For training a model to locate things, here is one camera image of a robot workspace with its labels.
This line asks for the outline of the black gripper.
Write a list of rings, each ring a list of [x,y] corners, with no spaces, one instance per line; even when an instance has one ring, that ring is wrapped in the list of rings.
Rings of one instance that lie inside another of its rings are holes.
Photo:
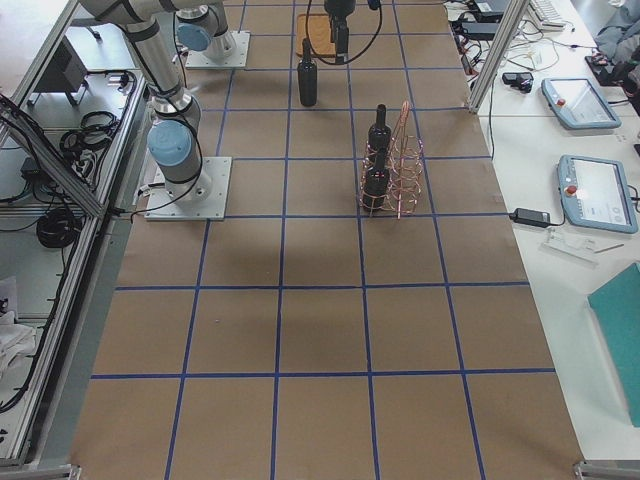
[[[324,9],[330,18],[331,41],[335,46],[335,63],[348,60],[349,27],[346,18],[355,11],[355,0],[325,0]]]

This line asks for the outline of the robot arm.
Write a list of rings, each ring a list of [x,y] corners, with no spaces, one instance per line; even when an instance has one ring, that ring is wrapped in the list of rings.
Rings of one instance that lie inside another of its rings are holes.
[[[201,108],[172,63],[156,15],[184,13],[199,6],[196,1],[83,1],[82,7],[101,22],[118,27],[132,59],[151,94],[157,121],[149,130],[147,148],[160,168],[167,195],[186,205],[205,198],[211,180],[203,172],[198,146]]]
[[[325,1],[329,17],[330,40],[335,46],[335,64],[348,62],[349,27],[347,18],[355,11],[355,1]],[[236,49],[229,31],[222,1],[212,1],[196,7],[182,8],[175,14],[178,20],[177,38],[190,51],[203,53],[212,60],[222,60]]]

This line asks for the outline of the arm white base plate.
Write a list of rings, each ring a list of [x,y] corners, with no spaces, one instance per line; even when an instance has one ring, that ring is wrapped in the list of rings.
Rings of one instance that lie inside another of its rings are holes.
[[[223,35],[207,38],[198,34],[186,44],[187,69],[229,70],[246,67],[250,43],[249,31],[228,30]]]
[[[149,194],[144,216],[153,221],[223,220],[225,218],[231,157],[205,157],[203,168],[193,187],[166,183],[157,167],[155,183],[161,183]]]

